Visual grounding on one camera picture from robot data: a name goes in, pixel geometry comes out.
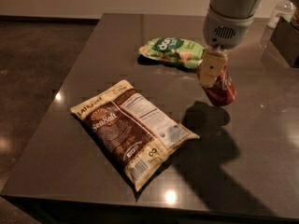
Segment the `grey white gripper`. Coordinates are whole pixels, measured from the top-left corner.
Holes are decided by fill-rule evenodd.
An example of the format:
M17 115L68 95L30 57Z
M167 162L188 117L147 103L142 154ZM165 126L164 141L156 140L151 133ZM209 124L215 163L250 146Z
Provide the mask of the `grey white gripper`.
M228 61L226 49L233 49L243 42L253 17L233 19L223 17L212 8L207 11L203 25L206 43L200 70L200 84L211 88Z

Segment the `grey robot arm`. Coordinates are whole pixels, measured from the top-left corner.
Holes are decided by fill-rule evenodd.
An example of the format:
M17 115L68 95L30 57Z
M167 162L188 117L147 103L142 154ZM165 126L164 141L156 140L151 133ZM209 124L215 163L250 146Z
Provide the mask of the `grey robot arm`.
M206 49L200 84L211 88L227 64L227 49L243 42L262 0L210 0L203 25ZM299 0L290 0L296 6Z

